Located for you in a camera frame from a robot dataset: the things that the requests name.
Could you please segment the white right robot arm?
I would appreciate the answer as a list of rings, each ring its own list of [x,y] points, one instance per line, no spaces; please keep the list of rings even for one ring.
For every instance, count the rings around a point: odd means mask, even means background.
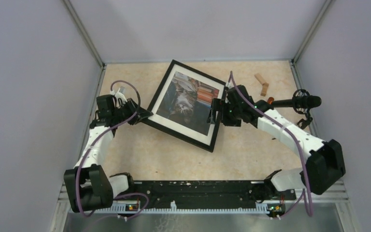
[[[264,180],[264,193],[268,198],[277,199],[285,190],[301,188],[321,195],[346,173],[341,144],[311,135],[277,111],[277,108],[297,105],[308,109],[320,102],[319,97],[312,95],[272,103],[254,102],[245,86],[238,85],[227,88],[223,98],[212,100],[207,121],[229,127],[239,127],[243,122],[251,124],[298,156],[301,168],[275,171]]]

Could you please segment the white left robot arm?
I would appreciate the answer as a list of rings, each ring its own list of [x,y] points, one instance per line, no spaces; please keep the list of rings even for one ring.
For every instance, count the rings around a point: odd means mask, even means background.
[[[75,213],[109,208],[118,195],[124,200],[134,197],[132,175],[108,176],[102,164],[118,127],[126,123],[136,125],[153,115],[131,98],[107,94],[97,97],[96,103],[96,116],[89,125],[89,138],[82,155],[64,173],[67,195]]]

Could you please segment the cat photo print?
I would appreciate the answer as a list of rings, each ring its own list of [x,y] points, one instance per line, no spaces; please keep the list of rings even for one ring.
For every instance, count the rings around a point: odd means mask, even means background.
[[[218,94],[219,89],[176,71],[157,109],[157,115],[208,135],[211,125],[206,120],[212,99],[217,98]]]

